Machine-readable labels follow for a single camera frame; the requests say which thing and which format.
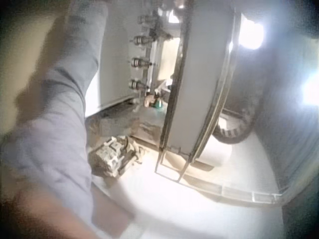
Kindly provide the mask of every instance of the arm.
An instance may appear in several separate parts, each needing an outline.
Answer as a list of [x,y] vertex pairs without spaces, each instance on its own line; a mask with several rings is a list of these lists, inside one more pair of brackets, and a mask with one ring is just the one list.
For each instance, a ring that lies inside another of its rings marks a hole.
[[60,58],[42,82],[44,111],[16,128],[1,149],[2,163],[41,184],[89,225],[93,202],[84,96],[98,70],[106,18],[103,0],[72,2]]

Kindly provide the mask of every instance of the light fixture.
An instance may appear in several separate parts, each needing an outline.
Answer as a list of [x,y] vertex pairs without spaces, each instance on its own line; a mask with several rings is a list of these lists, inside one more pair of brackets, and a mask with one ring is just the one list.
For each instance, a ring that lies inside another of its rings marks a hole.
[[264,27],[241,14],[239,44],[248,49],[258,49],[264,40]]
[[319,106],[319,73],[312,75],[303,88],[304,103]]
[[177,16],[174,15],[174,10],[172,10],[168,16],[168,21],[170,23],[179,23]]

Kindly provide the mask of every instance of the metal rod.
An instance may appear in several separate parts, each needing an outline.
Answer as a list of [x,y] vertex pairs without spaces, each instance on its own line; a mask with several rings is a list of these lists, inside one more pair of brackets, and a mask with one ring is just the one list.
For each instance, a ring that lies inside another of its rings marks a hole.
[[188,168],[189,165],[190,165],[190,162],[189,162],[189,161],[186,161],[186,162],[185,162],[185,165],[184,165],[184,167],[183,167],[183,169],[182,169],[182,171],[181,171],[180,174],[179,174],[179,178],[178,178],[178,180],[177,180],[177,183],[180,182],[180,180],[181,180],[182,177],[184,176],[184,174],[185,174],[185,172],[186,172],[186,170],[187,170],[187,168]]
[[157,173],[157,171],[158,171],[159,164],[163,163],[163,159],[164,159],[165,154],[166,154],[166,150],[163,150],[163,149],[159,150],[159,157],[158,157],[158,161],[156,162],[155,173]]

